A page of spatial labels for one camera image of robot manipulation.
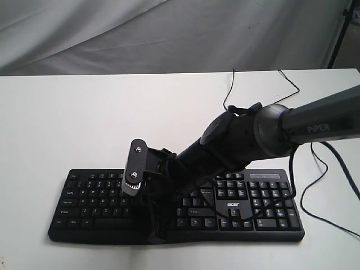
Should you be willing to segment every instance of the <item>acer logo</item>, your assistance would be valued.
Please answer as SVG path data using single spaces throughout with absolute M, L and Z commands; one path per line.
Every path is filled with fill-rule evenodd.
M 227 206 L 238 206 L 239 202 L 228 202 Z

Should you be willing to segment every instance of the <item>white table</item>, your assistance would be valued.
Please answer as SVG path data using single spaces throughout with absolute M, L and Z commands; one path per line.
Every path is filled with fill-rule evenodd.
M 286 71 L 296 107 L 360 84 L 350 70 Z M 47 236 L 71 168 L 122 168 L 134 138 L 181 152 L 219 115 L 231 73 L 0 77 L 0 269 L 358 269 L 360 242 L 300 210 L 299 244 L 58 244 Z M 228 104 L 264 105 L 294 91 L 277 71 L 236 73 Z M 360 186 L 358 139 L 334 142 Z M 309 210 L 360 231 L 359 201 L 335 158 L 305 198 Z M 288 159 L 249 168 L 283 168 Z M 299 192 L 320 175 L 309 146 L 295 155 Z

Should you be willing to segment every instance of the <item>black keyboard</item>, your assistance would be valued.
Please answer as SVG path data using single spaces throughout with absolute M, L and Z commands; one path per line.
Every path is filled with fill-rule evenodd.
M 149 244 L 138 230 L 132 198 L 121 189 L 121 169 L 71 170 L 48 234 L 58 242 L 84 244 Z M 216 210 L 248 218 L 272 199 L 289 195 L 284 170 L 245 169 L 216 177 L 201 186 Z M 221 218 L 194 191 L 174 209 L 166 243 L 194 241 L 300 241 L 304 229 L 293 200 L 280 202 L 248 222 Z

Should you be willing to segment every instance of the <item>black wire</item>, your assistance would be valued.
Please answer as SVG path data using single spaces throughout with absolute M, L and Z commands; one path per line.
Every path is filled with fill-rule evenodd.
M 229 90 L 229 92 L 227 93 L 227 95 L 226 95 L 226 97 L 225 97 L 225 99 L 224 99 L 224 101 L 223 101 L 223 107 L 224 107 L 224 109 L 225 109 L 226 111 L 227 111 L 227 108 L 226 108 L 226 106 L 225 106 L 225 102 L 226 102 L 227 98 L 229 97 L 229 95 L 230 95 L 230 93 L 231 93 L 231 91 L 232 91 L 232 87 L 233 87 L 233 85 L 234 85 L 234 79 L 235 79 L 235 69 L 232 69 L 232 82 L 231 82 L 230 90 Z
M 278 101 L 275 101 L 273 104 L 279 103 L 280 101 L 283 101 L 283 100 L 285 100 L 285 99 L 287 99 L 287 98 L 289 98 L 289 97 L 292 97 L 293 95 L 296 95 L 297 93 L 300 92 L 299 87 L 297 87 L 296 84 L 293 83 L 293 82 L 285 75 L 284 72 L 282 72 L 282 70 L 278 69 L 278 72 L 279 72 L 289 83 L 291 83 L 292 86 L 294 86 L 294 87 L 296 88 L 296 92 L 294 92 L 294 93 L 292 93 L 292 94 L 290 94 L 290 95 L 288 95 L 288 96 L 286 96 L 286 97 L 283 97 L 282 99 L 280 99 L 280 100 L 278 100 Z
M 335 155 L 335 157 L 337 158 L 338 162 L 340 163 L 340 166 L 341 166 L 341 168 L 343 169 L 343 171 L 344 171 L 344 173 L 345 173 L 345 175 L 346 175 L 346 178 L 348 179 L 350 185 L 351 185 L 352 187 L 353 187 L 353 186 L 355 187 L 355 189 L 353 188 L 354 192 L 355 192 L 355 190 L 357 190 L 357 192 L 355 192 L 355 194 L 357 195 L 357 197 L 358 197 L 359 200 L 360 200 L 360 196 L 358 196 L 358 189 L 357 189 L 357 187 L 356 187 L 356 185 L 355 185 L 355 183 L 354 183 L 354 181 L 353 181 L 353 178 L 351 177 L 351 175 L 350 175 L 350 173 L 349 173 L 348 168 L 346 167 L 346 165 L 345 165 L 343 159 L 341 158 L 341 156 L 339 155 L 339 153 L 338 153 L 329 143 L 327 143 L 327 142 L 321 142 L 321 143 L 322 143 L 323 145 L 325 145 L 327 148 L 329 148 L 330 151 Z M 329 220 L 327 220 L 327 219 L 325 219 L 325 218 L 322 218 L 322 217 L 319 217 L 319 216 L 317 216 L 317 215 L 314 215 L 313 213 L 307 211 L 307 209 L 304 207 L 304 205 L 303 205 L 303 200 L 304 200 L 304 196 L 305 196 L 306 191 L 307 191 L 310 187 L 312 187 L 313 185 L 315 185 L 320 179 L 322 179 L 322 178 L 324 177 L 324 175 L 327 173 L 327 171 L 329 170 L 329 166 L 328 166 L 322 159 L 320 159 L 320 157 L 314 152 L 313 143 L 310 144 L 310 149 L 311 149 L 311 153 L 314 155 L 314 157 L 315 157 L 318 161 L 320 161 L 323 165 L 325 165 L 326 169 L 325 169 L 325 171 L 321 174 L 321 176 L 320 176 L 319 178 L 317 178 L 314 182 L 312 182 L 311 184 L 309 184 L 309 185 L 304 189 L 304 191 L 303 191 L 303 193 L 302 193 L 302 195 L 301 195 L 301 199 L 300 199 L 300 207 L 301 207 L 301 209 L 302 209 L 306 214 L 310 215 L 310 216 L 313 217 L 313 218 L 319 219 L 320 221 L 326 222 L 326 223 L 328 223 L 328 224 L 330 224 L 330 225 L 332 225 L 332 226 L 334 226 L 334 227 L 336 227 L 336 228 L 338 228 L 338 229 L 340 229 L 340 230 L 343 230 L 343 231 L 345 231 L 345 232 L 348 232 L 348 233 L 351 233 L 351 234 L 353 234 L 353 235 L 355 235 L 355 236 L 360 237 L 360 235 L 357 234 L 356 232 L 353 232 L 353 231 L 351 231 L 351 230 L 349 230 L 349 229 L 346 229 L 346 228 L 344 228 L 344 227 L 342 227 L 342 226 L 339 226 L 339 225 L 335 224 L 334 222 L 331 222 L 331 221 L 329 221 Z

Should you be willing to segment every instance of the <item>white backdrop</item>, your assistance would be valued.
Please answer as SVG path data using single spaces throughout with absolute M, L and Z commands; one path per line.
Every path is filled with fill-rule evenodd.
M 325 68 L 350 0 L 0 2 L 3 75 Z

